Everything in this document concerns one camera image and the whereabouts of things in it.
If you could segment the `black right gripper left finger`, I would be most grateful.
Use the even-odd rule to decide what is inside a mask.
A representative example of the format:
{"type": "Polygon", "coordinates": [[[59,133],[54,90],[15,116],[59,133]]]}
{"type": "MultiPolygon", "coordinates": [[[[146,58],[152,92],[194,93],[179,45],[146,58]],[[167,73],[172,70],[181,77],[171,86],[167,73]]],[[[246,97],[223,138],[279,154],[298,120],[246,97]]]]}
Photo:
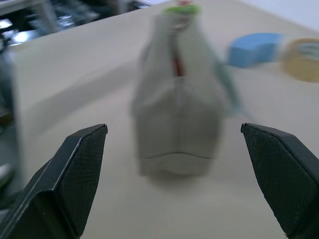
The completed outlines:
{"type": "Polygon", "coordinates": [[[28,184],[0,203],[2,239],[78,239],[99,184],[108,128],[98,124],[66,137],[28,184]]]}

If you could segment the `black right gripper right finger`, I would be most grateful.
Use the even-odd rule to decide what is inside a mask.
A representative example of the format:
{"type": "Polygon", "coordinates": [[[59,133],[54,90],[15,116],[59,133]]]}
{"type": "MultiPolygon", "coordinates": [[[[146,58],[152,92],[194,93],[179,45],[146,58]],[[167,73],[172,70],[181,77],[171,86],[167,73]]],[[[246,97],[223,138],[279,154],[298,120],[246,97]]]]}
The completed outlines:
{"type": "Polygon", "coordinates": [[[289,239],[319,237],[319,160],[294,135],[241,126],[258,185],[289,239]]]}

